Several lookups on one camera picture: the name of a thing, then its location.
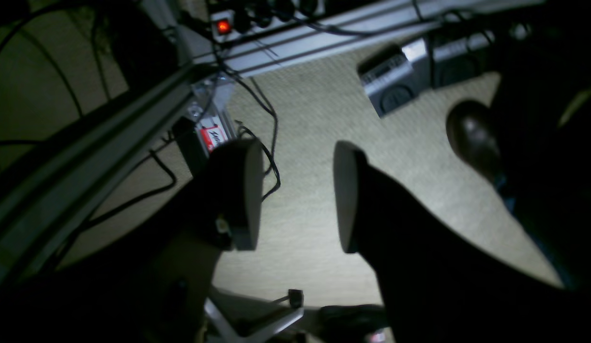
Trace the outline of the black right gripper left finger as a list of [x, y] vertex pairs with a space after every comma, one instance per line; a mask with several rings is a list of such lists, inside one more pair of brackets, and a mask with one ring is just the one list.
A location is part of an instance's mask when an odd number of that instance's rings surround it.
[[216, 148], [204, 169], [132, 232], [60, 271], [0, 291], [0, 343], [192, 343], [232, 234], [259, 229], [263, 150]]

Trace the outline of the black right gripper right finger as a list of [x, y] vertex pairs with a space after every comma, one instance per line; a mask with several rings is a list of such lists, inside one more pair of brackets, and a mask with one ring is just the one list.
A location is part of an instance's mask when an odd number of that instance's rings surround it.
[[489, 256], [349, 141], [333, 182], [341, 247], [373, 269], [398, 343], [591, 343], [591, 295]]

